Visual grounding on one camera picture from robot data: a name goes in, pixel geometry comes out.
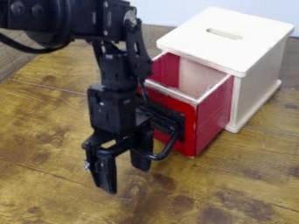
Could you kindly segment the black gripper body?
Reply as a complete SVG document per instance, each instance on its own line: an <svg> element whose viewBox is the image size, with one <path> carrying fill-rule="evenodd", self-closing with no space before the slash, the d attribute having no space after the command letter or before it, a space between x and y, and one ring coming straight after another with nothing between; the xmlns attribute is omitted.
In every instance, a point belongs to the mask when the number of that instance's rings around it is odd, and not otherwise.
<svg viewBox="0 0 299 224"><path fill-rule="evenodd" d="M138 90L110 89L102 84L88 88L88 114L94 133L82 148L116 156L134 146L134 135L148 121L140 110Z"/></svg>

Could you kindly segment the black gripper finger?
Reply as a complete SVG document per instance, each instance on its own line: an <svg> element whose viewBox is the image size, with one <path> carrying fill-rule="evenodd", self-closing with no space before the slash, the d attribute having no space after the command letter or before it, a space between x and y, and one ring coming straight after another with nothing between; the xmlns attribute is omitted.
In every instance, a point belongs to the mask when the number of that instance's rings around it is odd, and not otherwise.
<svg viewBox="0 0 299 224"><path fill-rule="evenodd" d="M154 130L144 128L134 135L134 146L130 150L132 166L147 172L151 168L152 160L147 157L154 152Z"/></svg>
<svg viewBox="0 0 299 224"><path fill-rule="evenodd" d="M99 154L98 150L86 151L86 168L91 172L96 187L110 194L118 193L116 158L110 154Z"/></svg>

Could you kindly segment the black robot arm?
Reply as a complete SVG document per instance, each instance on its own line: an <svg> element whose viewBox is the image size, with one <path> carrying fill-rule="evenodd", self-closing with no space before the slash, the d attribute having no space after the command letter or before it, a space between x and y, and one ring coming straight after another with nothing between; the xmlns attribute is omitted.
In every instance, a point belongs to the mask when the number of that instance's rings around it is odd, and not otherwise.
<svg viewBox="0 0 299 224"><path fill-rule="evenodd" d="M91 43L102 82L88 88L94 129L82 148L95 184L118 192L116 157L136 148L136 136L151 121L138 108L152 61L136 7L126 0L0 0L0 28L26 32L32 48L0 33L0 42L34 54L63 49L71 41Z"/></svg>

